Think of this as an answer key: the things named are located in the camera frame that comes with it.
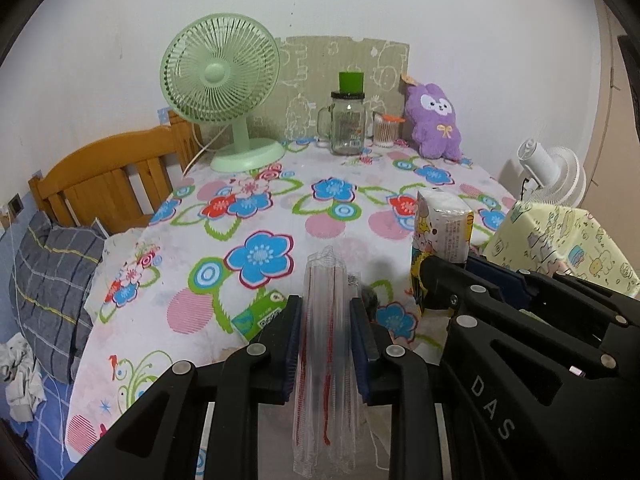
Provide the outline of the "cartoon tissue pack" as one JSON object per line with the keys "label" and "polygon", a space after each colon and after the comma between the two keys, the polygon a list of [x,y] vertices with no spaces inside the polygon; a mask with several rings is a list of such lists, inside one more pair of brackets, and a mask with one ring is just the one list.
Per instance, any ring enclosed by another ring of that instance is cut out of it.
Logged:
{"label": "cartoon tissue pack", "polygon": [[462,198],[442,190],[425,190],[416,196],[410,280],[414,301],[423,313],[428,309],[427,278],[421,278],[422,262],[436,256],[463,264],[468,258],[474,212]]}

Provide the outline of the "clear plastic bag red stripes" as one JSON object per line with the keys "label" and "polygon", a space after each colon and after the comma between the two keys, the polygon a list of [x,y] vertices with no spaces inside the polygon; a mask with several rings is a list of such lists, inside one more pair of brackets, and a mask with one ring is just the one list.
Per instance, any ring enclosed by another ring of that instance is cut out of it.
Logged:
{"label": "clear plastic bag red stripes", "polygon": [[356,466],[360,399],[349,303],[359,278],[326,246],[307,259],[294,394],[293,470],[305,479]]}

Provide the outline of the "yellow cartoon storage box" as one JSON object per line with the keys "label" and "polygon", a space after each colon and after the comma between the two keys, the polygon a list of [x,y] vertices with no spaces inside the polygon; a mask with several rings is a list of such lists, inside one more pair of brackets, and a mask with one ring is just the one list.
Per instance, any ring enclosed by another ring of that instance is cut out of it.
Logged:
{"label": "yellow cartoon storage box", "polygon": [[639,296],[638,274],[585,209],[518,202],[483,256],[512,271],[568,274],[631,298]]}

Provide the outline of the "white standing fan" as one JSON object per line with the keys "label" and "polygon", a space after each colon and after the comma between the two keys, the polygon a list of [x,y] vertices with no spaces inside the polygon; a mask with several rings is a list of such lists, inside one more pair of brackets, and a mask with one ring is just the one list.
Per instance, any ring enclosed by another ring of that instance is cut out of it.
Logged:
{"label": "white standing fan", "polygon": [[545,148],[534,139],[521,143],[498,181],[520,200],[574,208],[582,203],[587,187],[585,169],[572,150]]}

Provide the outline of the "green tissue pack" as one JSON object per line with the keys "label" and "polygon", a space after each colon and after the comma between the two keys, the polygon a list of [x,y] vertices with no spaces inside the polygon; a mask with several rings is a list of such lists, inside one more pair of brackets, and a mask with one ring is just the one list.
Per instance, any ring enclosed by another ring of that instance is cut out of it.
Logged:
{"label": "green tissue pack", "polygon": [[262,287],[250,305],[232,318],[232,326],[245,342],[250,342],[285,306],[283,294]]}

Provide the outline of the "crumpled white cloth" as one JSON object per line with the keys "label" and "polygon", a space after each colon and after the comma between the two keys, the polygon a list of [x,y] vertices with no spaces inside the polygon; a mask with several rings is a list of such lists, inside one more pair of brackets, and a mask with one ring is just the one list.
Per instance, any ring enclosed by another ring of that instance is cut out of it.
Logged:
{"label": "crumpled white cloth", "polygon": [[1,345],[1,382],[11,418],[16,422],[32,422],[38,406],[47,397],[39,363],[21,333]]}

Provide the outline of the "floral tablecloth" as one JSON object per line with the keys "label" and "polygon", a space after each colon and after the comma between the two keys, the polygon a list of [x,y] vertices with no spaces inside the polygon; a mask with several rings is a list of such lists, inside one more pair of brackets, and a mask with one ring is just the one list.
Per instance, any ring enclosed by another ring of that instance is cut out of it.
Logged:
{"label": "floral tablecloth", "polygon": [[410,285],[416,196],[425,190],[469,205],[476,251],[515,203],[468,158],[426,160],[402,144],[342,157],[303,139],[249,172],[192,168],[145,229],[106,246],[84,307],[92,329],[66,418],[70,461],[175,362],[213,364],[244,347],[232,318],[262,287],[303,295],[307,259],[326,246],[376,297],[375,321],[396,344],[441,352],[446,318],[421,313]]}

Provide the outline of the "cotton swab jar orange lid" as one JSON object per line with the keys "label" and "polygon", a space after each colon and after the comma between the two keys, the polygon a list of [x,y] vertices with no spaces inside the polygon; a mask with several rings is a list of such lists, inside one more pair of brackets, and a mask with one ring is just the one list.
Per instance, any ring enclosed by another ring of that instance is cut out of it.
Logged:
{"label": "cotton swab jar orange lid", "polygon": [[373,113],[373,144],[380,148],[392,148],[399,139],[400,126],[405,119],[390,114]]}

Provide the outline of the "purple plush bunny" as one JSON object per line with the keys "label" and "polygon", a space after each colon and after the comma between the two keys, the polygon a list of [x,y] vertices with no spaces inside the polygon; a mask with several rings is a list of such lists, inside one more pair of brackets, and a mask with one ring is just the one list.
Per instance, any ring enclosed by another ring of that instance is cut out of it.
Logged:
{"label": "purple plush bunny", "polygon": [[422,158],[457,162],[462,151],[454,106],[437,84],[409,84],[405,106],[411,139]]}

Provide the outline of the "glass mason jar mug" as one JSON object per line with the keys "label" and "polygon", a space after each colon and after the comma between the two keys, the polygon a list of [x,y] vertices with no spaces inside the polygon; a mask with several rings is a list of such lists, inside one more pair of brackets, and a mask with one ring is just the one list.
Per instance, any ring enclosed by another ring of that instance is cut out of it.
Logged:
{"label": "glass mason jar mug", "polygon": [[331,92],[331,103],[318,110],[317,136],[338,156],[360,155],[366,140],[363,92]]}

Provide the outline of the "grey plaid pillow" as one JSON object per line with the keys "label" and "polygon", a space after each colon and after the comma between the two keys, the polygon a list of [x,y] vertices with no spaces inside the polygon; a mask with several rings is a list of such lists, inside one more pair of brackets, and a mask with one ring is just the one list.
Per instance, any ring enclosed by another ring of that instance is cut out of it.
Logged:
{"label": "grey plaid pillow", "polygon": [[84,305],[105,240],[97,224],[66,228],[38,211],[15,254],[14,318],[43,370],[63,384],[75,380],[92,329]]}

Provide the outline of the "green cup on jar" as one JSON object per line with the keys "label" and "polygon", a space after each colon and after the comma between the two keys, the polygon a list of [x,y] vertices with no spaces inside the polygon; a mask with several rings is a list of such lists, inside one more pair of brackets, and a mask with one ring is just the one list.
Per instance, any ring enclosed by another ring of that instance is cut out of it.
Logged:
{"label": "green cup on jar", "polygon": [[364,73],[339,72],[338,92],[344,94],[363,94]]}

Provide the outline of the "green patterned board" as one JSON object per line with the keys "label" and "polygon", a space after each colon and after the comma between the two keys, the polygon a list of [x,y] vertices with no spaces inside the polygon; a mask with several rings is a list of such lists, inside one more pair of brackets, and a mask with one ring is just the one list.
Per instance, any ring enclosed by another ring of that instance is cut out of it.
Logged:
{"label": "green patterned board", "polygon": [[408,72],[409,46],[402,42],[345,36],[279,38],[277,84],[247,117],[251,136],[278,140],[310,138],[317,113],[331,103],[343,72],[363,74],[366,126],[374,112],[400,116],[405,97],[400,76]]}

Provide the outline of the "green desk fan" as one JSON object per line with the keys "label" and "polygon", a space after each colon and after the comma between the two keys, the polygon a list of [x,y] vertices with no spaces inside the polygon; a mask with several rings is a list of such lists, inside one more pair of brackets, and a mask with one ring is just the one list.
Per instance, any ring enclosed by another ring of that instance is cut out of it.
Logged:
{"label": "green desk fan", "polygon": [[280,142],[252,138],[247,127],[248,115],[268,99],[279,70],[278,45],[263,24],[242,14],[216,13],[171,40],[160,63],[160,88],[188,122],[231,128],[233,142],[216,151],[210,168],[237,174],[284,155]]}

